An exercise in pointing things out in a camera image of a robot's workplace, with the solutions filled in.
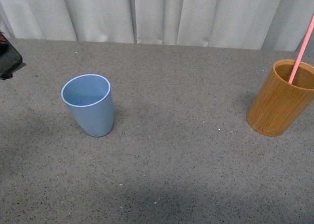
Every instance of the speckled floor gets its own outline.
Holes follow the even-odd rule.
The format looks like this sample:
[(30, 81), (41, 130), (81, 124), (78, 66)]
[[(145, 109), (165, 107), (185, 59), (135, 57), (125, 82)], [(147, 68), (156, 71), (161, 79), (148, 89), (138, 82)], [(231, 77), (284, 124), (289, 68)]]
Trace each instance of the speckled floor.
[[(280, 137), (246, 122), (297, 53), (11, 41), (26, 66), (0, 81), (0, 223), (314, 223), (313, 104)], [(101, 138), (60, 96), (87, 73), (112, 86)]]

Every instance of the black object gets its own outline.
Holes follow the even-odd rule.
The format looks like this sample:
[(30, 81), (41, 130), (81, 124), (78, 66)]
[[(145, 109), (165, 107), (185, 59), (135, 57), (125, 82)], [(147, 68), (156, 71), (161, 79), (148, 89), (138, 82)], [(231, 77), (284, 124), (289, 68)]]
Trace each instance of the black object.
[(0, 32), (0, 79), (12, 78), (12, 73), (23, 66), (22, 56)]

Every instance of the white curtain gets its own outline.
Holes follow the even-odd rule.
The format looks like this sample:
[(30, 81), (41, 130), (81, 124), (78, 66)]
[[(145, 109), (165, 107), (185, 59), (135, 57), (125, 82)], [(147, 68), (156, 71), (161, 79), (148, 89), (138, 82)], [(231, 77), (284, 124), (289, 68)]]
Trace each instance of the white curtain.
[(314, 0), (0, 0), (0, 29), (15, 38), (295, 51), (313, 12)]

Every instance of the blue cup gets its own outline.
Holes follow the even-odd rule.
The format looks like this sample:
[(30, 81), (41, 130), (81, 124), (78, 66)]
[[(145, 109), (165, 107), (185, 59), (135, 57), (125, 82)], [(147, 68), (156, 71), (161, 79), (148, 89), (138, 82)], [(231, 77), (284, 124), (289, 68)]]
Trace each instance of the blue cup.
[(101, 75), (80, 75), (67, 82), (61, 97), (77, 123), (93, 137), (108, 134), (113, 125), (109, 81)]

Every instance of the pink straw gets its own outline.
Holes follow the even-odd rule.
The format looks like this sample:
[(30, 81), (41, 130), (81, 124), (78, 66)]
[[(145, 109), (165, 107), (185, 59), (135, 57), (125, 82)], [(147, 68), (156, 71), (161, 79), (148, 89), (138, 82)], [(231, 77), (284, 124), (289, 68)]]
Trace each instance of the pink straw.
[(312, 20), (311, 20), (311, 22), (310, 22), (308, 31), (306, 32), (306, 35), (305, 35), (305, 37), (304, 37), (303, 44), (302, 44), (302, 46), (301, 46), (299, 55), (298, 55), (298, 57), (296, 58), (296, 61), (295, 61), (295, 63), (294, 63), (294, 66), (293, 66), (293, 69), (292, 69), (292, 72), (291, 72), (291, 75), (290, 75), (290, 79), (289, 79), (289, 83), (290, 83), (290, 84), (292, 84), (293, 79), (294, 79), (294, 76), (295, 76), (295, 73), (296, 73), (296, 71), (298, 70), (298, 67), (299, 67), (299, 65), (300, 65), (300, 61), (301, 61), (302, 56), (303, 56), (303, 54), (304, 54), (306, 45), (307, 45), (308, 42), (309, 42), (309, 39), (310, 39), (310, 36), (311, 36), (311, 34), (312, 34), (313, 28), (314, 28), (314, 13), (313, 13)]

